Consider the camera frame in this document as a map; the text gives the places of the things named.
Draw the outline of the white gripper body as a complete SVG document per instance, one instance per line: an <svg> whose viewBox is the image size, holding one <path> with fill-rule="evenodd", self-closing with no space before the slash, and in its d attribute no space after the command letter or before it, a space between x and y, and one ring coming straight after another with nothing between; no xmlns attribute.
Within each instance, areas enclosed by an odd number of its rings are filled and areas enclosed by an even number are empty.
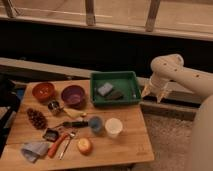
<svg viewBox="0 0 213 171"><path fill-rule="evenodd" d="M160 77L156 74L152 74L149 79L149 85L156 91L166 90L169 83L169 79Z"/></svg>

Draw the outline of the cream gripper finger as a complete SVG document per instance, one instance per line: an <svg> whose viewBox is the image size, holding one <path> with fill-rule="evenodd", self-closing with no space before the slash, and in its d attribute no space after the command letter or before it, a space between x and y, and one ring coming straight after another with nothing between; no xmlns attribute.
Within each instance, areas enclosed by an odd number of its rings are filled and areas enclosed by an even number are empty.
<svg viewBox="0 0 213 171"><path fill-rule="evenodd" d="M147 95L149 95L150 93L151 93L151 85L150 84L146 84L144 86L144 89L143 89L142 93L141 93L141 97L144 98Z"/></svg>
<svg viewBox="0 0 213 171"><path fill-rule="evenodd" d="M160 91L160 92L157 94L157 96L156 96L157 102L160 103L161 100L162 100L163 98L167 97L167 96L168 96L168 91L167 91L167 90L162 90L162 91Z"/></svg>

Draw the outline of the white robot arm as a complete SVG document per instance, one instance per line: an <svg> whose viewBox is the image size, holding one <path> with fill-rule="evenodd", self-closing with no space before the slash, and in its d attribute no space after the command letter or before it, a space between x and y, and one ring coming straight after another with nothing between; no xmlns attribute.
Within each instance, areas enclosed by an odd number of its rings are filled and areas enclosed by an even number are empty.
<svg viewBox="0 0 213 171"><path fill-rule="evenodd" d="M203 99L193 122L184 171L213 171L213 73L185 67L179 54L155 57L151 70L142 97L153 93L160 102L169 94L167 85L173 80Z"/></svg>

